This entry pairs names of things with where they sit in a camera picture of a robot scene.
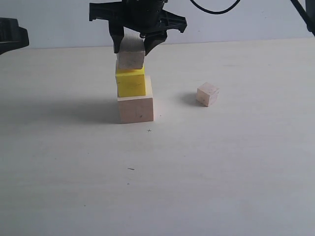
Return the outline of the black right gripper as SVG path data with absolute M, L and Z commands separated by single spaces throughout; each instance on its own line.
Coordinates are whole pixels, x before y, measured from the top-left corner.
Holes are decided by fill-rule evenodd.
M 106 20 L 113 40 L 114 53 L 120 51 L 124 28 L 140 33 L 144 39 L 145 56 L 167 39 L 166 30 L 183 33 L 187 27 L 185 17 L 163 9 L 166 0 L 120 0 L 90 3 L 89 20 Z

